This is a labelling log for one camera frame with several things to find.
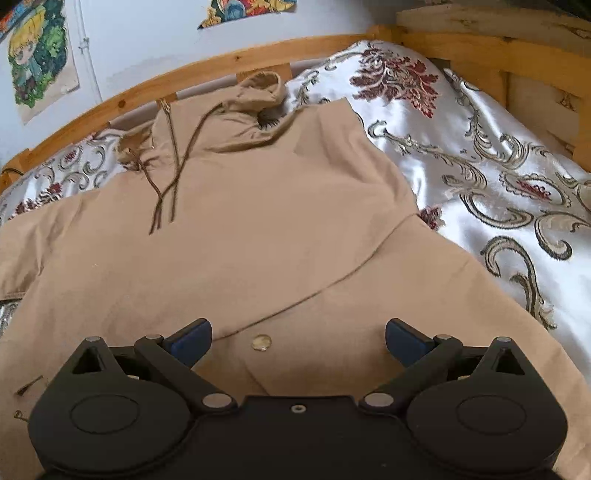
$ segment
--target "metal snap button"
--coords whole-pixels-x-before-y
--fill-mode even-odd
[[[257,335],[252,339],[251,346],[257,352],[264,352],[271,346],[271,337],[268,335]]]

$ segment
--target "floral pattern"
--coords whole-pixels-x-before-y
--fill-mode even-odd
[[[359,76],[351,77],[351,85],[361,88],[353,95],[367,101],[384,98],[388,102],[407,100],[423,115],[432,118],[437,91],[431,86],[439,78],[427,73],[421,60],[371,47],[359,60]]]
[[[440,206],[430,207],[427,205],[418,215],[431,230],[437,232],[440,227],[445,226],[445,222],[441,219],[441,213]]]
[[[591,384],[588,173],[487,94],[402,46],[362,41],[286,87],[274,118],[346,98],[413,188],[419,217],[472,253]]]
[[[26,172],[0,195],[0,225],[62,198],[98,188],[123,171],[115,154],[123,133],[109,129],[91,135]],[[0,301],[0,336],[18,303]]]
[[[42,190],[39,193],[39,196],[35,199],[25,199],[21,201],[17,208],[14,210],[14,213],[8,217],[8,220],[15,218],[17,215],[21,215],[26,212],[30,212],[31,210],[38,209],[43,205],[47,205],[51,202],[56,202],[61,199],[61,185],[59,183],[52,183],[49,185],[45,190]]]

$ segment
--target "anime poster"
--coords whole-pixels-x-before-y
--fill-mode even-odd
[[[35,1],[8,44],[14,99],[23,123],[78,87],[64,0]]]
[[[239,18],[284,12],[295,8],[296,3],[297,0],[212,0],[211,6],[207,7],[207,18],[199,28],[212,27]]]

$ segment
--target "wooden plank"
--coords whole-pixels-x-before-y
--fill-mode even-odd
[[[374,25],[368,31],[371,40],[389,41],[400,45],[402,43],[402,34],[407,30],[400,25]]]
[[[591,172],[591,99],[587,98],[579,111],[579,140],[574,148],[573,160]]]
[[[104,123],[172,92],[179,92],[236,72],[327,57],[365,39],[366,36],[356,34],[295,38],[238,50],[186,65],[140,83],[80,115],[34,148],[30,159],[34,164],[39,164],[65,146],[96,131]]]
[[[398,12],[396,24],[410,31],[517,38],[591,57],[591,22],[558,12],[447,4]]]
[[[451,68],[465,81],[488,93],[504,108],[507,107],[507,72],[468,61],[453,61]]]
[[[12,171],[4,171],[7,168],[14,168],[22,173],[25,173],[29,168],[26,166],[26,160],[31,154],[31,151],[26,148],[19,154],[12,157],[6,165],[2,167],[2,173],[0,174],[0,193],[6,190],[13,182],[17,181],[21,175]]]
[[[170,95],[165,95],[162,98],[159,98],[158,104],[160,104],[161,101],[171,104],[173,102],[176,102],[177,100],[178,100],[177,92],[173,92]]]
[[[291,72],[291,65],[289,63],[281,63],[279,65],[272,65],[270,67],[265,67],[263,69],[256,69],[256,70],[249,70],[248,72],[238,72],[236,74],[236,80],[240,83],[243,80],[246,80],[248,77],[254,75],[255,73],[262,72],[263,70],[270,70],[272,72],[278,73],[281,77],[281,80],[286,82],[287,80],[291,80],[294,76]]]
[[[550,85],[511,75],[507,110],[553,153],[572,158],[579,136],[580,99]]]
[[[0,194],[4,192],[10,185],[12,180],[8,177],[8,173],[0,174]]]
[[[406,33],[402,44],[426,57],[476,63],[539,80],[576,96],[591,96],[591,59],[559,48],[456,33]]]

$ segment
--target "screw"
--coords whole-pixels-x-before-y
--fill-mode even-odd
[[[291,406],[291,411],[293,413],[305,413],[307,410],[305,405],[293,405]]]
[[[382,407],[389,407],[394,403],[394,398],[392,395],[388,395],[387,393],[370,393],[365,398],[365,403],[373,408],[382,408]]]

